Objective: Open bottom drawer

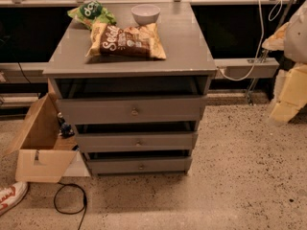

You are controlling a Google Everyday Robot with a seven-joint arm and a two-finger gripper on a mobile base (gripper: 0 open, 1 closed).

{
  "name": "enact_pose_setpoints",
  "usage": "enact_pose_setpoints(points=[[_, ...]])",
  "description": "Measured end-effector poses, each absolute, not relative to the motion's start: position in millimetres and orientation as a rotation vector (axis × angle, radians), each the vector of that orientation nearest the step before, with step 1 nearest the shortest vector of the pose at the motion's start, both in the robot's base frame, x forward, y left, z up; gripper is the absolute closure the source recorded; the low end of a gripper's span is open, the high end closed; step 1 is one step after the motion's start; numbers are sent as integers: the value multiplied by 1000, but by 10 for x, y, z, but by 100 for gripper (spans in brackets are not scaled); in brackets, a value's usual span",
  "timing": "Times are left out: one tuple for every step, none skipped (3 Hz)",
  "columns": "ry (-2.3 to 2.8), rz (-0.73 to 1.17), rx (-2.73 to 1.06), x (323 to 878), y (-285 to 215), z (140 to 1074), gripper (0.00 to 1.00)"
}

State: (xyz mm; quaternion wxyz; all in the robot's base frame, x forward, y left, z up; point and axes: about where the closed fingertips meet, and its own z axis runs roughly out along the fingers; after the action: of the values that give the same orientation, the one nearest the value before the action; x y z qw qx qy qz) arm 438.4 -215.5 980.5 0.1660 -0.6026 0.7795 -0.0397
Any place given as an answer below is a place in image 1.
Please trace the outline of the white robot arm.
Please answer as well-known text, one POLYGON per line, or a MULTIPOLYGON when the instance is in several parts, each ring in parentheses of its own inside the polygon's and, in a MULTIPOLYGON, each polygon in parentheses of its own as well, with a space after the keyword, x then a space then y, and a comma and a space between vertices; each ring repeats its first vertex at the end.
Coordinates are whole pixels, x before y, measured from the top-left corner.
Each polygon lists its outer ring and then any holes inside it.
POLYGON ((268 109, 268 123, 283 126, 307 105, 307 1, 262 47, 282 51, 293 64, 289 70, 278 71, 268 109))

